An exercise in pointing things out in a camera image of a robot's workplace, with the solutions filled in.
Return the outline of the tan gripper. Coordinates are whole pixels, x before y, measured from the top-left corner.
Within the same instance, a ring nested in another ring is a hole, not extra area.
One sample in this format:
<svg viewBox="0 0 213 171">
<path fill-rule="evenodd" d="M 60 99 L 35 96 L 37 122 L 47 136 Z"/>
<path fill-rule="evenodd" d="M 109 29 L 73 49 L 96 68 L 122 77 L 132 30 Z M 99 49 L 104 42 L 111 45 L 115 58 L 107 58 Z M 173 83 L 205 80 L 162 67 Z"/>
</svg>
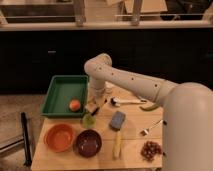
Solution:
<svg viewBox="0 0 213 171">
<path fill-rule="evenodd" d="M 107 104 L 108 100 L 105 99 L 103 106 Z M 91 116 L 94 116 L 98 113 L 99 109 L 101 107 L 101 100 L 99 98 L 95 98 L 93 96 L 89 97 L 86 103 L 86 111 L 91 113 Z"/>
</svg>

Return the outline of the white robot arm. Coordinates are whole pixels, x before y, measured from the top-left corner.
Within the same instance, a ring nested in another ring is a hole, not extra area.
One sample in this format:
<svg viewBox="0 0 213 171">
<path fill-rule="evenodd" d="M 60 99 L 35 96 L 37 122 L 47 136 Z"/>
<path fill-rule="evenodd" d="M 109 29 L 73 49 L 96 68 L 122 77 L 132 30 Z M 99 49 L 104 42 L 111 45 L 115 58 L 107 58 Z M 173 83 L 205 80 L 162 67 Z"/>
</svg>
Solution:
<svg viewBox="0 0 213 171">
<path fill-rule="evenodd" d="M 213 90 L 116 69 L 102 53 L 84 64 L 92 94 L 110 82 L 163 108 L 162 171 L 213 171 Z"/>
</svg>

